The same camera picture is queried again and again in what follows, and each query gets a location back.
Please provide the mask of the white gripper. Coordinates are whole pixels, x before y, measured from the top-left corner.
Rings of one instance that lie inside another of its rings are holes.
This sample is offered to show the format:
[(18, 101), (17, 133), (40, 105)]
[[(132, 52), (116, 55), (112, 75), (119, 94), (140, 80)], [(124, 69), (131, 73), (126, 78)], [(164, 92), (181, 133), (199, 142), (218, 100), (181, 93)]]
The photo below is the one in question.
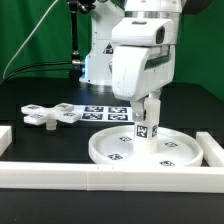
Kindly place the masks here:
[(132, 119), (145, 120), (145, 99), (160, 99), (174, 76), (175, 46), (117, 46), (112, 59), (112, 90), (117, 99), (131, 101)]

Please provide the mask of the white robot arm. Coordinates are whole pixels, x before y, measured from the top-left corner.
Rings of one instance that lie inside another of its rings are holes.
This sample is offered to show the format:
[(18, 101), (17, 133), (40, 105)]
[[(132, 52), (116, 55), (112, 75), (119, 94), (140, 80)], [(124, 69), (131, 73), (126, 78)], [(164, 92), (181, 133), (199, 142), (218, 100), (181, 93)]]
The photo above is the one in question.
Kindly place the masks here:
[(145, 98), (155, 97), (174, 76), (175, 45), (182, 14), (199, 14), (213, 0), (96, 0), (92, 43), (80, 81), (131, 103), (143, 121)]

